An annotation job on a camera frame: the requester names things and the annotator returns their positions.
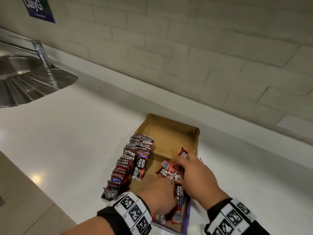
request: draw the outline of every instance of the stainless steel sink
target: stainless steel sink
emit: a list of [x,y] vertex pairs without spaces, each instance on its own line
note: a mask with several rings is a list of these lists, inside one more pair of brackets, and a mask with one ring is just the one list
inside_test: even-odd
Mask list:
[[59,68],[45,69],[29,55],[0,57],[0,108],[19,106],[61,90],[77,77]]

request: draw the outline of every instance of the countertop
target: countertop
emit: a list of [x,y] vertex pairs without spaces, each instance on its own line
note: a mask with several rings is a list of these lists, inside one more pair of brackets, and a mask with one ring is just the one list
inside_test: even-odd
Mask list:
[[[2,54],[16,51],[2,48]],[[0,150],[76,223],[96,214],[117,158],[148,113],[200,128],[198,156],[230,196],[272,234],[313,230],[313,170],[64,63],[78,81],[41,99],[0,109]],[[206,223],[192,202],[190,225]],[[166,233],[154,227],[152,234]]]

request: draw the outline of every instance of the backsplash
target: backsplash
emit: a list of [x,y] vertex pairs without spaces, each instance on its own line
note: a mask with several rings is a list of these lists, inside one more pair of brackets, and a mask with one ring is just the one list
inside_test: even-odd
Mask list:
[[0,27],[313,143],[313,0],[0,0]]

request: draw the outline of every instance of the open cardboard box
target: open cardboard box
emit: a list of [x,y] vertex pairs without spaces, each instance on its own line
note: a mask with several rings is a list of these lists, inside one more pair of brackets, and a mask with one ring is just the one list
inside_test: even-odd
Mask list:
[[[181,147],[189,152],[197,154],[198,137],[200,130],[196,127],[170,120],[158,115],[148,114],[145,121],[135,133],[146,134],[154,139],[154,145],[148,160],[147,172],[142,181],[131,180],[130,191],[138,194],[141,188],[157,177],[156,172],[161,167],[163,160],[171,160]],[[174,234],[187,234],[190,215],[190,199],[186,199],[182,206],[182,224],[166,226],[154,223],[154,225]]]

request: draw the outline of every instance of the tile floor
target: tile floor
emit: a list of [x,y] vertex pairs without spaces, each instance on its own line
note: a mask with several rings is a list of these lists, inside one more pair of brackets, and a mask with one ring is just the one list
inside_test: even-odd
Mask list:
[[0,196],[0,234],[58,235],[75,225],[1,152]]

